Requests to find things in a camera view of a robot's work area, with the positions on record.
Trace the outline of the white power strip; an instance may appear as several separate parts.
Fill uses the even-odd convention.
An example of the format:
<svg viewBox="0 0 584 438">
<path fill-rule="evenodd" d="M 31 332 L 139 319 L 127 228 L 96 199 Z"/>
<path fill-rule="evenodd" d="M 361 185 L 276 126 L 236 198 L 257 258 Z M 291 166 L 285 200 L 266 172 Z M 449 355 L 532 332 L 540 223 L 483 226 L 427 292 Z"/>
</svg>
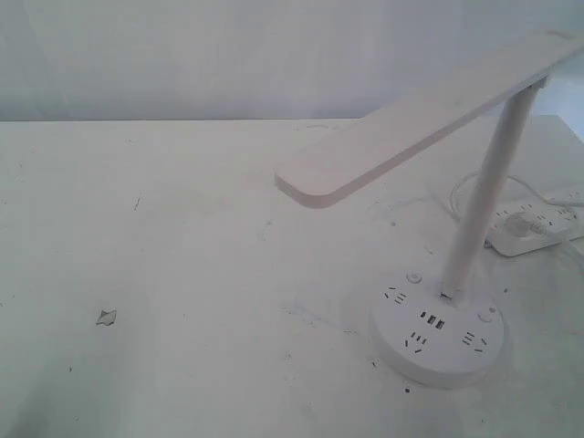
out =
<svg viewBox="0 0 584 438">
<path fill-rule="evenodd" d="M 550 205 L 528 196 L 497 206 L 486 241 L 500 255 L 513 257 L 582 236 L 582 207 Z"/>
</svg>

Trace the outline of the white desk lamp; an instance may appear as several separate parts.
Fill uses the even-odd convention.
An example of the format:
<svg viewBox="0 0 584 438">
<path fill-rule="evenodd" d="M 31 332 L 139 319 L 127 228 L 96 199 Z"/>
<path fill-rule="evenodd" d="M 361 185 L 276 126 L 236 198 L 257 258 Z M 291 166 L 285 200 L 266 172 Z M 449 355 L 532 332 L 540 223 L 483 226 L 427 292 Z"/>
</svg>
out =
<svg viewBox="0 0 584 438">
<path fill-rule="evenodd" d="M 309 208 L 329 207 L 495 106 L 502 107 L 442 271 L 417 267 L 376 291 L 370 337 L 406 378 L 441 389 L 480 380 L 505 339 L 489 282 L 476 271 L 496 203 L 537 93 L 582 52 L 581 35 L 548 30 L 373 111 L 295 153 L 276 186 Z"/>
</svg>

